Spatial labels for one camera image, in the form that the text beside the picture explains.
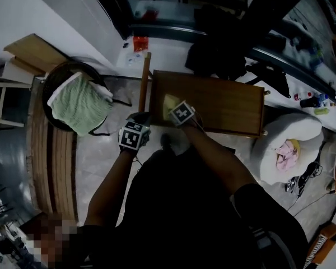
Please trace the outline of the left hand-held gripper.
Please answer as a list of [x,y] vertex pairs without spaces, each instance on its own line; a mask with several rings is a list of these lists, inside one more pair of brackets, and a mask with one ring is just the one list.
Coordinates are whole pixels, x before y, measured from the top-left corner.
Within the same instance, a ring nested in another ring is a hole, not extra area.
[[118,144],[131,150],[139,150],[145,146],[150,136],[151,115],[149,112],[130,114],[127,123],[119,131]]

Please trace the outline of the wooden shelf table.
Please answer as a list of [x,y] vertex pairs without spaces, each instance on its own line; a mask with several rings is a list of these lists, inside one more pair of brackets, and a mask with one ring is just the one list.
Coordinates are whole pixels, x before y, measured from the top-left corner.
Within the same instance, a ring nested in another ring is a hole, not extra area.
[[262,87],[203,78],[187,73],[150,71],[151,53],[144,55],[140,112],[148,108],[155,126],[168,127],[163,105],[167,94],[186,101],[202,118],[208,132],[259,137],[264,134],[263,112],[266,92]]

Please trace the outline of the wooden slatted bench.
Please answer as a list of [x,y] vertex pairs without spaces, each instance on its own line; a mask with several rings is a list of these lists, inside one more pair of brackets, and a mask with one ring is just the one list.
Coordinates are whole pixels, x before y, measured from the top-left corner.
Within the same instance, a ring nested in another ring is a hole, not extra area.
[[29,173],[38,209],[77,222],[77,135],[51,125],[41,104],[34,105],[27,125]]

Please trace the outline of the orange striped sofa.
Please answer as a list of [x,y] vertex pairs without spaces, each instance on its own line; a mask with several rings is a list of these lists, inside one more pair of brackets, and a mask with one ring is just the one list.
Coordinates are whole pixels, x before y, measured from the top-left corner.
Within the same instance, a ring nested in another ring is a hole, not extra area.
[[309,248],[304,269],[316,269],[336,245],[336,224],[322,226]]

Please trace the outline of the red packet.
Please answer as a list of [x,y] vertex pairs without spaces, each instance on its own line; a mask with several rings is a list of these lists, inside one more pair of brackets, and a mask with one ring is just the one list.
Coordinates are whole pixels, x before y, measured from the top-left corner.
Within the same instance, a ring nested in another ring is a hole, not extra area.
[[145,36],[134,36],[133,47],[134,52],[142,52],[148,50],[149,38]]

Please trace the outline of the black strapped bag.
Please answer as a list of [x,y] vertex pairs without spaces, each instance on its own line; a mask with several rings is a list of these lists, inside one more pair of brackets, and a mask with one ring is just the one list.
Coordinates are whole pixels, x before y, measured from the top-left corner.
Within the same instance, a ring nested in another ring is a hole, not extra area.
[[247,72],[256,75],[256,78],[248,81],[248,85],[256,85],[263,81],[282,96],[290,99],[290,89],[286,79],[286,73],[281,68],[269,63],[254,63],[245,66]]

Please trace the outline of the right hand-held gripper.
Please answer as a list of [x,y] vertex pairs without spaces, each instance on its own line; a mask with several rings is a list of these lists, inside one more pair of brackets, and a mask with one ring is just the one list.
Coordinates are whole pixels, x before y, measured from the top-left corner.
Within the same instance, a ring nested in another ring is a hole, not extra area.
[[195,109],[185,100],[168,113],[168,117],[174,125],[180,126],[195,115]]

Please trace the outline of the white round plush sofa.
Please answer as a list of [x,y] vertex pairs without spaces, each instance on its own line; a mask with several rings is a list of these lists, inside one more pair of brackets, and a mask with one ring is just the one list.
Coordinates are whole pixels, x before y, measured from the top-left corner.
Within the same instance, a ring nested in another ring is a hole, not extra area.
[[[251,162],[260,180],[273,185],[287,183],[293,177],[303,175],[307,167],[315,161],[323,142],[321,122],[307,114],[293,113],[282,115],[265,126],[266,136],[259,137],[251,152]],[[281,172],[276,167],[276,149],[285,140],[296,139],[301,152],[294,167]]]

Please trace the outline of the blue water bottle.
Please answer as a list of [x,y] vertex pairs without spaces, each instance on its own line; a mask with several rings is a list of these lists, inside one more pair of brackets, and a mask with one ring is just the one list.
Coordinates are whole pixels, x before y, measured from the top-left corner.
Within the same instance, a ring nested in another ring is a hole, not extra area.
[[317,107],[324,106],[325,100],[329,99],[329,96],[327,94],[319,94],[315,97],[317,99]]

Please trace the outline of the white chair cushion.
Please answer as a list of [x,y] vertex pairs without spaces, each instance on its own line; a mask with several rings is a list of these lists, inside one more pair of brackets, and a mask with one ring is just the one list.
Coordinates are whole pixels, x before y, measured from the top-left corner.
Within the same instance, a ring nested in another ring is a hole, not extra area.
[[[74,80],[83,77],[82,72],[74,73],[68,80],[64,81],[54,92],[52,93],[51,97],[47,101],[47,105],[51,106],[55,98],[59,95],[59,93],[69,84],[71,84]],[[99,84],[95,84],[92,81],[88,82],[97,93],[99,93],[102,97],[107,99],[108,101],[113,101],[113,94],[105,87]]]

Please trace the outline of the cardboard box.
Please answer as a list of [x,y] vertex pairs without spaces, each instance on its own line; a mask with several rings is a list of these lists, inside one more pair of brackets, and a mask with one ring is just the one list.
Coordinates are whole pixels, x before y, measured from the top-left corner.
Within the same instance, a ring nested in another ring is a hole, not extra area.
[[44,76],[69,58],[36,34],[30,34],[3,48],[13,55],[14,66],[33,74]]

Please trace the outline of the pink cloth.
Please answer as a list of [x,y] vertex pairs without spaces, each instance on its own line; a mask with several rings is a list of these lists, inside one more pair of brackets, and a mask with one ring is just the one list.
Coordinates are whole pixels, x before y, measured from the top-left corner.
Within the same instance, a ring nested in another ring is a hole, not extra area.
[[294,167],[299,157],[293,153],[293,146],[289,140],[285,140],[283,145],[276,149],[276,154],[276,167],[281,172],[286,172]]

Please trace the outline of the yellow cloth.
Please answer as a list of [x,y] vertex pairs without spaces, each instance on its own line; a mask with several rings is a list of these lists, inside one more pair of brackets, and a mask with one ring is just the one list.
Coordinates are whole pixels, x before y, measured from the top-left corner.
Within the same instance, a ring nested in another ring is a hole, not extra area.
[[170,120],[169,118],[169,113],[176,108],[179,104],[181,103],[181,99],[177,98],[176,96],[166,94],[164,97],[164,102],[163,102],[163,119],[165,121]]

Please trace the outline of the white frame stool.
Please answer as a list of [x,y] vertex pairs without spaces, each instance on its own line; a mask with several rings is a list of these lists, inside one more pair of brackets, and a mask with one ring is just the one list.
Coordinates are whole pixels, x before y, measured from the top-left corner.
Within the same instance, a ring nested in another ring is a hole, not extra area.
[[16,116],[13,110],[22,109],[24,106],[21,94],[23,91],[30,91],[32,84],[16,81],[0,81],[0,124],[4,126],[24,128],[23,122],[7,119],[8,114]]

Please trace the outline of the dark window frame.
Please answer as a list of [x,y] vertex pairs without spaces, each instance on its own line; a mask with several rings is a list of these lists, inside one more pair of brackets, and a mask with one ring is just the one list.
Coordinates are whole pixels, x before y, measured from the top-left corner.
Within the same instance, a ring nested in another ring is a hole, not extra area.
[[269,63],[336,99],[336,75],[320,46],[283,15],[297,0],[98,0],[123,38],[208,40],[239,52],[246,65]]

